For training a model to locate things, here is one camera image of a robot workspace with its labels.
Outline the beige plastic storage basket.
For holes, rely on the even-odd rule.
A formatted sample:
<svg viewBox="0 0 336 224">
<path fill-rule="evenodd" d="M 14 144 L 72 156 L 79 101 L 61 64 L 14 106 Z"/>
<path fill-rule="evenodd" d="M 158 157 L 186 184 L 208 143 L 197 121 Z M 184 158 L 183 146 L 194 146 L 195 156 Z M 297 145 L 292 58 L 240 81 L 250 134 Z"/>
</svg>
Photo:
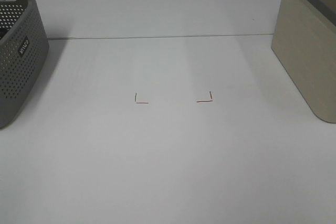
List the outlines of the beige plastic storage basket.
<svg viewBox="0 0 336 224">
<path fill-rule="evenodd" d="M 281 0 L 271 48 L 312 113 L 335 123 L 335 0 Z"/>
</svg>

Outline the grey perforated plastic basket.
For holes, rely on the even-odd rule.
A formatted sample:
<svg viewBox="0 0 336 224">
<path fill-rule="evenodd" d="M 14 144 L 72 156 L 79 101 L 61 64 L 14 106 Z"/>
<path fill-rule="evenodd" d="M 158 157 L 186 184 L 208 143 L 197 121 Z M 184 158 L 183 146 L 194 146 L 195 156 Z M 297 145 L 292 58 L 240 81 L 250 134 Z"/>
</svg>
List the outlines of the grey perforated plastic basket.
<svg viewBox="0 0 336 224">
<path fill-rule="evenodd" d="M 1 127 L 23 106 L 48 50 L 36 0 L 1 1 Z"/>
</svg>

